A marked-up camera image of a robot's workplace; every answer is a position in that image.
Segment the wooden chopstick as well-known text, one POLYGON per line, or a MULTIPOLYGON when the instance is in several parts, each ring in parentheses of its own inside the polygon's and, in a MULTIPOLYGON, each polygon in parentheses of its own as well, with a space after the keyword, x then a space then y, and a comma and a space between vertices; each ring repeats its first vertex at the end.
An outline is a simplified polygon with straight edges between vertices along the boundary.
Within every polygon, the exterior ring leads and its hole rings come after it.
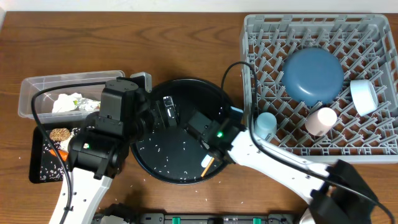
POLYGON ((204 168, 203 172, 201 173, 200 177, 204 177, 206 175, 206 173, 208 172, 209 168, 211 167, 212 163, 214 162, 215 158, 212 157, 212 160, 210 161, 210 163, 208 164, 208 166, 206 168, 204 168))

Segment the light blue cup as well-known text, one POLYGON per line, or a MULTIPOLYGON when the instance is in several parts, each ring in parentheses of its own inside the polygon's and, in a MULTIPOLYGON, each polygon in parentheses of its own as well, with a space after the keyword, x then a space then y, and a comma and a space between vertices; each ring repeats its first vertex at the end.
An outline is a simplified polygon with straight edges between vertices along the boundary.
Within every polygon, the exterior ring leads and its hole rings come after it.
POLYGON ((268 112, 261 113, 254 123, 254 133, 261 139, 269 141, 277 132, 276 117, 268 112))

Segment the foil wrapper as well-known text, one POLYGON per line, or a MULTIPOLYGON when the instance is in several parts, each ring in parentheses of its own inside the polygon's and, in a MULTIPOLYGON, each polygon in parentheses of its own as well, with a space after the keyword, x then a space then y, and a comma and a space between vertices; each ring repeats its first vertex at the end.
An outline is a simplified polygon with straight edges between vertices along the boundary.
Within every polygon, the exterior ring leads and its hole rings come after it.
POLYGON ((80 111, 91 111, 99 109, 101 102, 89 98, 79 98, 75 101, 75 105, 80 111))

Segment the white tissue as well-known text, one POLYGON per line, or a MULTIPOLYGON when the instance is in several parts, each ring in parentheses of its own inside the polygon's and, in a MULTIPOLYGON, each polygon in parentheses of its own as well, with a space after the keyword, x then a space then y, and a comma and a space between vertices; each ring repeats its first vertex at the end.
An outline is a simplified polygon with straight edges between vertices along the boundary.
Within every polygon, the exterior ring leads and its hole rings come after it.
POLYGON ((58 99, 53 103, 52 113, 73 111, 77 109, 80 99, 82 99, 82 95, 79 93, 59 94, 58 99))

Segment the brown walnut shell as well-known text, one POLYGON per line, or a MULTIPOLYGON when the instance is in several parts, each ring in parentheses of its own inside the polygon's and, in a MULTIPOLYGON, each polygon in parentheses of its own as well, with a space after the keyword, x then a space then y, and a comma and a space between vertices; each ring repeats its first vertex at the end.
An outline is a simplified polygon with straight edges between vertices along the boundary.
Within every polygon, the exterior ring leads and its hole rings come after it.
POLYGON ((50 132, 49 136, 53 141, 65 141, 71 136, 71 134, 67 128, 56 128, 50 132))

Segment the orange carrot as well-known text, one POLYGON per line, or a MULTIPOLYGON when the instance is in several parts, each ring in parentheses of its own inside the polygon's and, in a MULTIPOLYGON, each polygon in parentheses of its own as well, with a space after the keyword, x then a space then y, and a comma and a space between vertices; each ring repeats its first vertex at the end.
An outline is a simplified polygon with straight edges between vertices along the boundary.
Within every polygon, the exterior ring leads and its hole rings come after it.
MULTIPOLYGON (((51 153, 51 155, 57 157, 57 153, 53 149, 49 150, 49 152, 51 153)), ((58 150, 58 153, 60 154, 60 157, 62 158, 62 161, 65 162, 67 160, 67 157, 68 157, 68 152, 65 152, 63 150, 58 150)))

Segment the pink cup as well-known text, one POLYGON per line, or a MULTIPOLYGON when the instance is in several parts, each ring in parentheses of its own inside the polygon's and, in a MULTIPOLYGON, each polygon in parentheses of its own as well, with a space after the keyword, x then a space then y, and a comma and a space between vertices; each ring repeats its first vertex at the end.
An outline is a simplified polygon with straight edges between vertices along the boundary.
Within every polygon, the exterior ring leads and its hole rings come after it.
POLYGON ((333 127, 337 118, 331 108, 321 108, 307 117, 305 128, 314 136, 323 136, 333 127))

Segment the dark blue plate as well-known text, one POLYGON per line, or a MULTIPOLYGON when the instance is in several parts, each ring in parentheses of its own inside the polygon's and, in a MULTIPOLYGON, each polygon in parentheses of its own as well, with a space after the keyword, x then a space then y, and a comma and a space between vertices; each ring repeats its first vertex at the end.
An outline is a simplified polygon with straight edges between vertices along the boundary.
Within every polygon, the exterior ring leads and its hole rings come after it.
POLYGON ((339 60, 326 50, 306 48, 287 57, 281 82, 297 102, 315 106, 333 101, 343 87, 344 72, 339 60))

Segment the light blue bowl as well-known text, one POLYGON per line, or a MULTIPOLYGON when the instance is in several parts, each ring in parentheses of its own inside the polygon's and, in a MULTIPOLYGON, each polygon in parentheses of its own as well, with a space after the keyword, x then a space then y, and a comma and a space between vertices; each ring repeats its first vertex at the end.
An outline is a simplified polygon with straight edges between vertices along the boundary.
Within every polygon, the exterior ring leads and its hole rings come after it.
POLYGON ((349 87, 354 107, 360 116, 365 116, 377 109, 376 91, 369 80, 351 80, 349 87))

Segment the white plastic knife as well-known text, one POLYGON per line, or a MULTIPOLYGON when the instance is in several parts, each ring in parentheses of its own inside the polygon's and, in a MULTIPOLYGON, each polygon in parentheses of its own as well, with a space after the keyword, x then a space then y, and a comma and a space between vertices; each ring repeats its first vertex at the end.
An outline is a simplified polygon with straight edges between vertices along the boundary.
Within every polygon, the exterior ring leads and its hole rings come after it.
POLYGON ((210 163, 210 161, 212 160, 212 157, 210 155, 206 155, 203 160, 201 161, 201 166, 203 168, 206 168, 208 166, 208 164, 210 163))

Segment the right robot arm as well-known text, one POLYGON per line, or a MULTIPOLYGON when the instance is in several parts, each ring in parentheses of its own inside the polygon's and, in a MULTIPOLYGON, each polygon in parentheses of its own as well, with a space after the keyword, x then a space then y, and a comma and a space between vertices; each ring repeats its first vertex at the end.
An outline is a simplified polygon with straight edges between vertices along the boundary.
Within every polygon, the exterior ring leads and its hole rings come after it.
POLYGON ((256 136, 235 118, 218 123, 194 111, 185 127, 213 157, 257 170, 306 201, 299 223, 371 222, 378 198, 351 164, 337 160, 330 166, 296 156, 256 136))

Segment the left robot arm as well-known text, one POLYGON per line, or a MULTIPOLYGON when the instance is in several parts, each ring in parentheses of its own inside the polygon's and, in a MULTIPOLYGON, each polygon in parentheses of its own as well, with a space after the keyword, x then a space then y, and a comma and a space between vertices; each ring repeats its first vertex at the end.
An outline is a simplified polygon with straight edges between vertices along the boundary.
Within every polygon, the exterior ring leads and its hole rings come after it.
POLYGON ((90 223, 100 201, 120 172, 132 142, 155 129, 177 125, 170 96, 151 101, 149 93, 132 78, 105 83, 99 112, 68 144, 62 189, 51 223, 90 223))

